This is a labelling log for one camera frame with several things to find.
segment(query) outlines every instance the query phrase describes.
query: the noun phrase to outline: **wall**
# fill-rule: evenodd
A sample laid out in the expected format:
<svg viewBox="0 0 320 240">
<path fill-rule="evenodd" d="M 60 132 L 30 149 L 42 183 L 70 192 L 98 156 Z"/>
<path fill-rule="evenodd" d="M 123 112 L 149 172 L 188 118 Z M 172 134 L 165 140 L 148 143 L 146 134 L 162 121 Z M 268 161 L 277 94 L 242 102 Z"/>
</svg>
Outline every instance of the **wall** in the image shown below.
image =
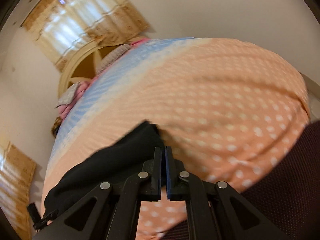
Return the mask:
<svg viewBox="0 0 320 240">
<path fill-rule="evenodd" d="M 50 129 L 58 116 L 59 72 L 19 29 L 0 73 L 0 131 L 37 164 L 30 201 L 41 201 L 54 138 Z"/>
<path fill-rule="evenodd" d="M 303 0 L 130 0 L 151 38 L 225 37 L 270 49 L 320 84 L 320 26 Z"/>
</svg>

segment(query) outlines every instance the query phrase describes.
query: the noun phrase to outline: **dark mesh fabric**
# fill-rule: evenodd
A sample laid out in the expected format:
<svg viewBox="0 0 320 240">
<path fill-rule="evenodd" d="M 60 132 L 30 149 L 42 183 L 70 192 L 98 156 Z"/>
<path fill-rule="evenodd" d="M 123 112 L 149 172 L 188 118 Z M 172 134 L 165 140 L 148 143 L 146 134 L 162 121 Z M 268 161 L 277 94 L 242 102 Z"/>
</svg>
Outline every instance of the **dark mesh fabric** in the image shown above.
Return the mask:
<svg viewBox="0 0 320 240">
<path fill-rule="evenodd" d="M 308 125 L 279 165 L 242 195 L 291 239 L 320 239 L 320 121 Z M 163 239 L 188 240 L 187 221 Z"/>
</svg>

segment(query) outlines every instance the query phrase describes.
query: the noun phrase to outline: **orange polka dot sheet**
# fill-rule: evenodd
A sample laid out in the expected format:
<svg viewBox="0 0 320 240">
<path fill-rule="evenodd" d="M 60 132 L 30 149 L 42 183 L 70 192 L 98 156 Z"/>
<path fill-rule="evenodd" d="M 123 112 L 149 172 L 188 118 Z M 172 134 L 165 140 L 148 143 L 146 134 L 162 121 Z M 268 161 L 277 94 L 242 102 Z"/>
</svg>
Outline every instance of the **orange polka dot sheet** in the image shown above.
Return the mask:
<svg viewBox="0 0 320 240">
<path fill-rule="evenodd" d="M 133 67 L 113 77 L 125 64 Z M 300 73 L 279 55 L 251 43 L 151 40 L 111 70 L 63 123 L 43 200 L 69 169 L 144 119 L 158 125 L 165 145 L 187 171 L 213 183 L 225 180 L 238 192 L 266 176 L 308 123 Z M 103 91 L 99 82 L 113 83 Z M 163 190 L 161 201 L 141 204 L 136 239 L 159 239 L 185 219 L 185 203 L 169 202 Z"/>
</svg>

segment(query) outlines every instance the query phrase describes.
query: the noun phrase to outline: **silver screw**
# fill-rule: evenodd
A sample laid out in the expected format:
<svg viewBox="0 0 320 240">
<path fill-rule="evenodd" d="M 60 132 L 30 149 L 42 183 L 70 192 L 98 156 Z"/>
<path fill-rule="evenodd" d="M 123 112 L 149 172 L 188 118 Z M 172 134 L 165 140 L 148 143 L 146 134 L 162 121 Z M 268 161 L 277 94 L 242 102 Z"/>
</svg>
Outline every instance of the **silver screw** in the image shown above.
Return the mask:
<svg viewBox="0 0 320 240">
<path fill-rule="evenodd" d="M 149 173 L 147 173 L 146 171 L 142 171 L 142 172 L 139 172 L 138 176 L 139 178 L 144 179 L 149 176 Z"/>
<path fill-rule="evenodd" d="M 179 173 L 179 175 L 180 175 L 180 177 L 182 177 L 182 178 L 187 178 L 187 177 L 190 176 L 190 173 L 187 172 L 187 171 L 182 171 L 182 172 Z"/>
<path fill-rule="evenodd" d="M 228 186 L 228 184 L 225 181 L 218 181 L 217 183 L 219 188 L 226 188 Z"/>
<path fill-rule="evenodd" d="M 100 188 L 101 189 L 108 189 L 108 188 L 110 188 L 110 183 L 109 182 L 102 182 L 101 184 L 100 184 Z"/>
</svg>

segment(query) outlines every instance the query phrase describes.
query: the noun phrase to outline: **curtain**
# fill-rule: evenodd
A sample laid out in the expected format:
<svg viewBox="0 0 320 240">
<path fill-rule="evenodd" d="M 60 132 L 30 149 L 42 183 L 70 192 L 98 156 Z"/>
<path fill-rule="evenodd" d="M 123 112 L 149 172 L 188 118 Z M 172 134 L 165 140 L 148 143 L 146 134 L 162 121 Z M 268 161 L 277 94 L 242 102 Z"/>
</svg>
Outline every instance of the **curtain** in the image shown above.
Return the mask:
<svg viewBox="0 0 320 240">
<path fill-rule="evenodd" d="M 31 239 L 26 207 L 35 167 L 33 160 L 0 135 L 0 206 L 22 240 Z"/>
<path fill-rule="evenodd" d="M 127 0 L 41 0 L 23 26 L 60 71 L 92 40 L 114 46 L 148 28 Z"/>
</svg>

